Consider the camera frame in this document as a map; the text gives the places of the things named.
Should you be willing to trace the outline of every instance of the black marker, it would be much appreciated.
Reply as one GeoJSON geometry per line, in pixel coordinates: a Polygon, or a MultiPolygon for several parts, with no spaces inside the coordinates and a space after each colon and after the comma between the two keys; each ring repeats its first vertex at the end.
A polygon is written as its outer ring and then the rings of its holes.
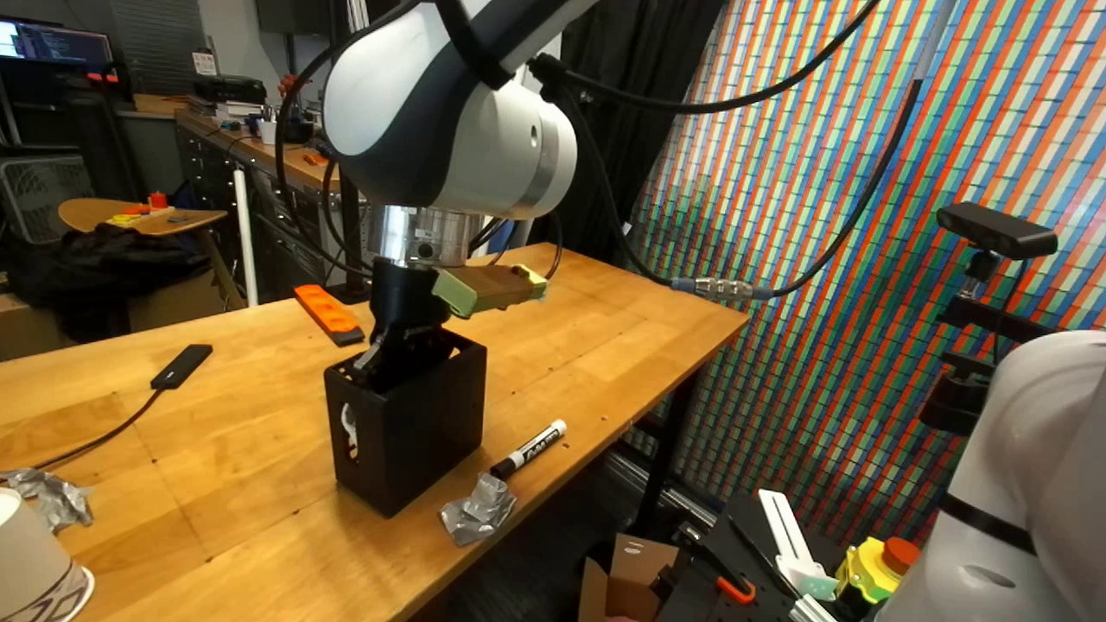
{"type": "Polygon", "coordinates": [[[568,432],[568,426],[557,419],[532,442],[527,442],[522,448],[507,452],[497,465],[490,465],[490,472],[507,482],[515,469],[522,469],[527,464],[544,455],[562,432],[568,432]]]}

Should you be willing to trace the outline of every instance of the cable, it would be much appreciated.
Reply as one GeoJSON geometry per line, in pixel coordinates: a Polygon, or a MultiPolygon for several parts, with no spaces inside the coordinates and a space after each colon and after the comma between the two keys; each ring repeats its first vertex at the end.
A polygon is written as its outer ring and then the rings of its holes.
{"type": "Polygon", "coordinates": [[[345,248],[345,236],[340,236],[340,224],[337,224],[337,214],[333,214],[333,179],[337,179],[337,168],[340,168],[340,164],[329,159],[329,164],[324,164],[324,174],[322,174],[317,207],[322,207],[322,224],[324,224],[324,233],[337,237],[340,248],[345,248]]]}
{"type": "Polygon", "coordinates": [[[473,237],[471,237],[471,255],[502,229],[504,218],[490,218],[473,237]]]}
{"type": "Polygon", "coordinates": [[[580,77],[580,72],[560,67],[552,57],[541,57],[529,67],[544,83],[560,77],[562,83],[575,83],[577,91],[618,100],[625,107],[667,111],[667,113],[719,113],[719,111],[751,107],[756,100],[772,100],[772,98],[792,91],[794,83],[801,83],[810,72],[816,72],[867,22],[873,5],[878,0],[865,5],[865,12],[838,39],[829,39],[829,46],[819,57],[812,57],[797,72],[784,77],[776,87],[765,87],[756,93],[742,93],[742,98],[734,98],[734,100],[708,100],[708,104],[655,100],[655,98],[625,93],[625,91],[606,87],[606,83],[597,83],[591,77],[580,77]]]}
{"type": "Polygon", "coordinates": [[[297,233],[277,224],[272,218],[251,214],[261,224],[272,229],[277,236],[282,236],[287,243],[300,245],[307,255],[337,266],[337,270],[350,270],[345,263],[333,258],[329,252],[307,245],[297,233]]]}
{"type": "Polygon", "coordinates": [[[552,224],[557,248],[552,248],[552,266],[547,270],[547,279],[552,279],[552,274],[560,270],[560,252],[562,252],[562,229],[557,211],[551,214],[551,224],[552,224]]]}
{"type": "Polygon", "coordinates": [[[152,389],[152,395],[144,399],[144,404],[143,404],[132,419],[126,419],[121,426],[106,427],[104,437],[84,442],[84,446],[72,446],[72,448],[52,455],[52,459],[34,464],[34,469],[57,469],[57,465],[64,465],[64,464],[80,459],[84,452],[94,452],[98,446],[104,446],[104,442],[111,442],[115,437],[127,432],[163,395],[167,395],[167,389],[152,389]]]}
{"type": "MultiPolygon", "coordinates": [[[[340,58],[340,52],[344,52],[345,46],[352,46],[352,42],[380,31],[385,23],[392,23],[394,17],[402,17],[403,12],[411,12],[416,5],[417,5],[417,0],[403,0],[403,5],[399,5],[394,12],[388,12],[380,22],[372,22],[370,29],[352,31],[350,39],[329,46],[329,48],[317,52],[317,57],[305,67],[305,72],[289,83],[289,91],[282,93],[281,111],[277,111],[277,142],[272,142],[277,190],[281,190],[281,198],[289,198],[287,168],[282,168],[282,165],[287,165],[287,164],[282,164],[282,126],[287,126],[289,104],[300,98],[300,87],[305,87],[324,62],[340,58]]],[[[310,245],[310,243],[307,243],[307,224],[300,222],[297,211],[289,211],[289,222],[294,222],[297,233],[305,236],[300,243],[310,245]]]]}
{"type": "Polygon", "coordinates": [[[602,198],[602,207],[610,214],[610,233],[614,236],[614,245],[621,248],[621,255],[655,283],[663,283],[670,286],[670,277],[661,277],[655,274],[637,252],[632,245],[621,237],[621,224],[618,224],[618,202],[614,202],[614,190],[611,190],[611,179],[610,179],[610,168],[602,165],[602,152],[597,152],[597,142],[580,113],[577,104],[568,104],[568,113],[585,142],[585,159],[591,164],[591,174],[594,174],[594,186],[597,186],[597,198],[602,198]]]}
{"type": "Polygon", "coordinates": [[[752,301],[794,293],[794,292],[804,286],[816,274],[824,274],[824,266],[840,252],[840,245],[852,237],[852,233],[853,233],[853,229],[860,224],[860,218],[867,214],[872,198],[873,198],[878,183],[885,179],[885,174],[888,174],[888,165],[893,165],[893,157],[898,152],[898,142],[901,142],[901,134],[906,134],[906,126],[910,126],[910,119],[911,119],[911,107],[917,107],[920,93],[922,93],[922,81],[911,81],[911,83],[910,83],[910,93],[906,93],[906,104],[901,104],[901,111],[898,111],[893,142],[888,142],[885,152],[878,157],[878,165],[873,165],[867,186],[860,190],[853,214],[840,224],[840,233],[838,233],[832,243],[824,248],[824,255],[819,255],[794,283],[787,283],[787,286],[778,286],[778,292],[756,286],[756,292],[752,292],[752,301]]]}
{"type": "Polygon", "coordinates": [[[1027,270],[1031,270],[1031,258],[1023,258],[1023,263],[1016,266],[1016,277],[1013,277],[1013,283],[1009,283],[1009,292],[1005,292],[1005,298],[1004,298],[998,326],[997,326],[997,336],[992,336],[992,369],[997,369],[998,359],[1004,359],[998,349],[1004,349],[1004,317],[1005,317],[1005,307],[1009,307],[1013,293],[1023,286],[1027,270]]]}

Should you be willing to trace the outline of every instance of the colorful curtain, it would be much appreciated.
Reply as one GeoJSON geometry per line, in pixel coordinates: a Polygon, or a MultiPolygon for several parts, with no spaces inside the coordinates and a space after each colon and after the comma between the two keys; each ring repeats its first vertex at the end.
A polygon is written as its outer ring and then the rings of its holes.
{"type": "MultiPolygon", "coordinates": [[[[691,100],[794,72],[865,5],[734,0],[691,100]]],[[[1106,326],[1106,14],[1097,0],[882,5],[801,87],[717,119],[682,119],[637,203],[632,243],[675,277],[778,286],[832,237],[925,77],[895,164],[848,248],[801,293],[752,307],[717,359],[682,446],[682,478],[729,497],[787,492],[832,540],[922,537],[961,439],[920,426],[940,354],[992,338],[938,321],[968,243],[932,211],[978,202],[1057,233],[1013,315],[1106,326]]],[[[1013,263],[983,293],[1013,286],[1013,263]]]]}

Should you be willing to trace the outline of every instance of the wooden workbench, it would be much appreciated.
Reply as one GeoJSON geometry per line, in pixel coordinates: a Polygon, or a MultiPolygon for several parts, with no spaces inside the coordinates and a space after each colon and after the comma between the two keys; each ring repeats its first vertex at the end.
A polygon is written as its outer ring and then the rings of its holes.
{"type": "MultiPolygon", "coordinates": [[[[544,270],[552,248],[512,258],[544,270]]],[[[0,469],[127,419],[186,342],[210,342],[210,359],[134,427],[58,469],[98,510],[64,532],[98,574],[85,620],[403,620],[489,552],[439,527],[477,472],[568,421],[512,478],[519,527],[742,321],[568,252],[547,301],[448,326],[489,347],[483,446],[394,517],[337,486],[322,369],[352,349],[294,301],[0,362],[0,469]]]]}

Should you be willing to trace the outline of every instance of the black box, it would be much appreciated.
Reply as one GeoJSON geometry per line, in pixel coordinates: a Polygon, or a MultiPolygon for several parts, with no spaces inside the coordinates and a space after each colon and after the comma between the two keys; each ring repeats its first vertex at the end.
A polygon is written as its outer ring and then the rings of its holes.
{"type": "Polygon", "coordinates": [[[337,478],[380,516],[399,516],[479,446],[489,349],[447,331],[452,355],[385,395],[324,369],[337,478]]]}

